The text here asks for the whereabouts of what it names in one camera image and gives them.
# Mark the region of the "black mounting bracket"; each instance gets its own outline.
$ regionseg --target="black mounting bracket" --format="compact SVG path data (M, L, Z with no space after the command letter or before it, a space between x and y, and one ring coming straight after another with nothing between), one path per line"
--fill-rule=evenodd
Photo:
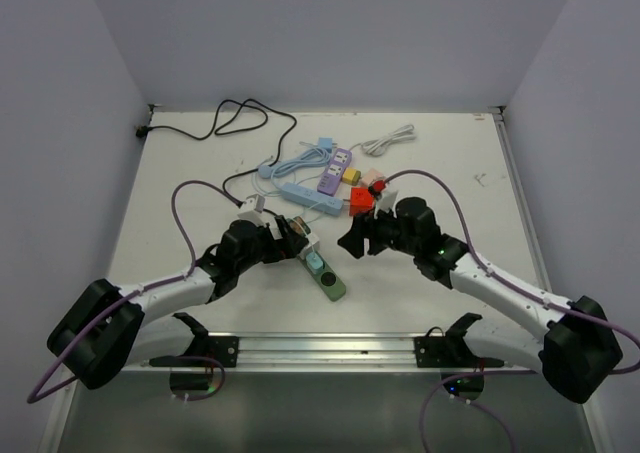
M413 352L418 368L502 368L504 361L495 358L478 358L464 342L469 327L482 316L467 313L458 319L446 333L432 336L416 336L413 339Z
M238 362L238 350L240 349L239 337L234 335L209 335L207 329L187 313L175 313L173 317L187 325L194 336L183 356L207 356L219 361L225 368L235 368ZM184 360L176 356L153 358L149 360L149 365L174 368L203 366L200 361Z

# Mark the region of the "black power cord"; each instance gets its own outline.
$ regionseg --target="black power cord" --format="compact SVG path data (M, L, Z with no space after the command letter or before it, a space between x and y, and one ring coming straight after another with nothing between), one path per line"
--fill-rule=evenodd
M235 111L234 115L231 117L230 120L228 120L225 123L223 123L222 125L218 126L218 116L220 114L220 111L227 104L237 105L238 109ZM238 116L240 115L240 113L242 112L242 110L244 108L250 108L252 110L255 110L255 111L258 111L258 112L262 113L262 115L264 116L262 122L259 123L258 125L249 126L249 127L245 127L245 128L238 128L238 129L229 130L229 131L221 131L225 127L227 127L231 123L233 123L236 120L236 118L238 118ZM189 137L189 138L191 138L192 140L195 140L195 141L203 141L203 140L206 140L207 138L209 138L211 135L214 135L214 136L226 136L226 135L231 135L231 134L234 134L234 133L242 133L242 132L245 132L245 131L258 130L258 129L262 128L263 126L265 126L269 122L269 114L267 113L267 111L269 111L269 112L271 112L273 114L279 115L279 116L283 116L285 118L289 118L292 121L291 126L289 126L286 129L286 131L280 136L280 139L278 140L278 151L276 153L276 157L271 163L269 163L269 166L273 166L278 161L280 161L280 155L282 154L282 142L284 141L285 137L289 133L291 133L291 131L293 131L293 129L297 126L298 120L296 119L295 116L293 116L293 115L291 115L289 113L286 113L284 111L279 111L279 110L276 110L274 108L271 108L271 107L265 105L264 103L262 103L262 102L260 102L258 100L255 100L253 98L247 98L242 103L237 102L235 100L231 100L231 99L223 100L222 103L220 103L218 105L218 108L216 108L216 114L215 114L215 116L213 118L213 124L211 125L211 129L204 136L196 136L196 135L193 135L193 134L191 134L191 133L189 133L187 131L181 130L180 128L175 128L175 127L169 126L169 125L140 126L140 127L138 127L136 129L136 136L138 138L144 138L149 134L150 131L158 130L158 129L165 129L165 130L175 131L176 133L180 133L182 135L185 135L185 136L187 136L187 137ZM258 168L252 168L250 170L243 171L241 173L236 173L235 175L229 176L228 178L226 178L222 182L222 190L227 195L229 195L230 199L232 201L234 201L235 205L238 208L242 205L242 202L239 199L237 199L235 196L233 196L231 193L229 193L229 190L227 190L227 183L229 181L231 181L231 180L236 179L236 178L240 178L240 177L246 176L246 175L251 175L251 174L255 173L256 171L258 171ZM274 213L271 210L268 210L268 209L265 208L264 211L266 211L270 215L276 216L276 213Z

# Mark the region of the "white wall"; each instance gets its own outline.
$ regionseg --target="white wall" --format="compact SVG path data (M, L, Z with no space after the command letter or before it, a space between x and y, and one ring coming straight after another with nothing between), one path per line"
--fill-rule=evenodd
M35 451L46 339L104 275L146 108L93 0L0 0L0 450Z
M640 334L640 0L568 0L507 109L554 290ZM640 356L624 340L624 362ZM601 388L616 451L640 450L640 374Z
M96 0L148 101L504 105L565 0Z

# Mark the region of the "green power strip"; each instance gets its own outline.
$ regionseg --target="green power strip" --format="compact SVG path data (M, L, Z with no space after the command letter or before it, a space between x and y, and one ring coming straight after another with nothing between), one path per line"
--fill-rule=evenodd
M291 228L293 228L293 230L298 234L306 236L311 232L309 226L299 216L294 218L293 220L289 220L289 224L291 225ZM322 291L324 291L324 294L327 295L327 298L329 298L331 301L338 301L346 294L347 287L342 282L340 277L335 273L335 271L333 271L333 268L331 268L331 266L329 266L329 264L325 261L322 255L320 255L320 253L318 252L316 252L316 254L322 260L322 268L320 268L317 273L314 273L313 270L309 268L309 265L304 259L298 258L298 260L300 261L300 263L302 263L304 269L309 272L311 277L315 280Z

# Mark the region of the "white tabletop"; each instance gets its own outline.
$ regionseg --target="white tabletop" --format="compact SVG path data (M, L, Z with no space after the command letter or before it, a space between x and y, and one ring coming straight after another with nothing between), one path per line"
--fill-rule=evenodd
M221 119L228 118L223 114ZM507 271L536 282L525 230L518 211L498 133L491 115L415 113L297 113L297 128L284 141L283 159L303 150L300 141L315 143L330 136L340 147L376 138L412 123L418 139L390 147L379 158L354 150L352 166L375 168L390 175L421 168L440 176L455 192L466 214L476 248ZM158 112L152 125L168 124L194 134L206 133L212 113ZM238 126L259 122L247 113ZM188 263L188 252L173 223L169 200L173 189L188 179L220 186L225 177L256 166L275 155L277 141L290 120L272 117L261 130L192 141L169 131L149 134L110 270L110 280L131 283L174 273ZM298 178L310 176L302 170ZM314 187L312 180L307 186ZM420 196L434 209L442 231L463 239L453 207L443 191L426 178L394 182L399 198ZM249 177L234 180L230 191L243 199L254 193ZM348 198L349 186L336 196ZM302 208L280 198L267 207L284 215ZM196 251L220 240L237 209L217 193L200 186L184 189L178 211ZM316 212L307 214L314 218ZM321 239L320 251L347 285L336 303L327 299L297 261L257 265L240 277L238 287L219 301L190 309L211 331L283 333L424 332L448 327L467 312L498 322L509 321L466 295L420 275L412 259L385 251L353 259L336 240L351 218L324 216L311 224Z

